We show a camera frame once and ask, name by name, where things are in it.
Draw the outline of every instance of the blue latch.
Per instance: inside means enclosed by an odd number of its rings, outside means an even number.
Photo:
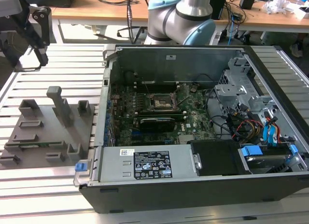
[[[242,154],[244,156],[249,156],[249,155],[263,155],[261,148],[259,145],[247,145],[244,146],[242,149]]]
[[[87,171],[87,163],[77,163],[75,165],[75,172],[86,172]]]
[[[298,149],[294,144],[290,145],[290,150],[293,153],[293,155],[295,155],[296,153],[298,153]]]

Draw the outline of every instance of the wire bundle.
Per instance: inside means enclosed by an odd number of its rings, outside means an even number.
[[[232,12],[231,5],[236,6],[237,8],[239,8],[243,12],[243,14],[244,14],[243,20],[236,21],[234,19],[234,13]],[[228,27],[228,31],[230,33],[229,41],[228,41],[228,45],[229,45],[230,41],[231,41],[232,33],[234,31],[236,31],[236,34],[238,33],[239,26],[246,21],[247,15],[246,15],[246,12],[242,8],[240,8],[238,5],[236,5],[234,3],[225,2],[224,8],[227,10],[227,15],[228,15],[228,23],[227,23],[227,25],[226,25],[224,30],[227,30],[227,27]]]
[[[139,3],[139,0],[123,0],[123,1],[119,1],[119,2],[111,2],[111,1],[107,1],[107,0],[98,0],[98,1],[100,1],[102,3],[110,4],[110,5],[115,5],[115,6],[124,6],[124,5],[127,5],[128,2],[130,4]]]
[[[271,119],[270,119],[270,117],[267,117],[266,120],[267,120],[267,122],[269,122]],[[280,127],[276,123],[272,123],[271,125],[274,126],[275,129],[276,129],[277,142],[281,143],[281,140],[280,140],[280,132],[281,132],[280,131]]]
[[[251,132],[248,136],[246,136],[245,138],[243,136],[238,136],[237,133],[239,131],[239,129],[242,127],[242,125],[244,124],[248,124],[251,127]],[[258,136],[260,134],[261,129],[264,128],[264,126],[253,119],[246,119],[244,121],[242,121],[240,123],[240,125],[237,127],[236,132],[233,134],[232,138],[234,139],[236,136],[240,137],[242,140],[240,140],[240,143],[246,143],[249,140],[251,140],[252,138]]]

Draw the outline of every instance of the black cable on desk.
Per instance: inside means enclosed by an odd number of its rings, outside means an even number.
[[[98,1],[100,1],[102,3],[110,4],[110,5],[116,5],[116,6],[127,5],[128,1],[130,1],[130,4],[139,3],[138,0],[123,0],[123,1],[119,1],[119,2],[111,2],[111,1],[107,1],[107,0],[98,0]]]

